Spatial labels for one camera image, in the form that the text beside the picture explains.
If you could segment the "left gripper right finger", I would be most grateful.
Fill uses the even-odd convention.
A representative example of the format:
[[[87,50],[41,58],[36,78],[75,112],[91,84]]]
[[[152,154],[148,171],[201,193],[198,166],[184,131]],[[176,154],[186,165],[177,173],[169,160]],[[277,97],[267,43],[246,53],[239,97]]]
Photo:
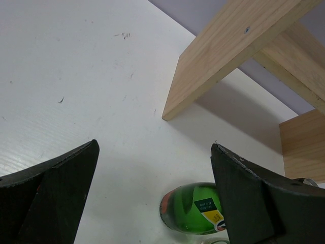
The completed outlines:
[[[231,243],[324,243],[324,189],[216,143],[211,164]]]

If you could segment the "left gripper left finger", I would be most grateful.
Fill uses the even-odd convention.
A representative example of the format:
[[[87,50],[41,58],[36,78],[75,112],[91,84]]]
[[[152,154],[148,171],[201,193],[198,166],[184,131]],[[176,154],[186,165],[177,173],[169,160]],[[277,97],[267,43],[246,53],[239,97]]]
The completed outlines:
[[[1,243],[74,243],[99,157],[91,140],[1,177]]]

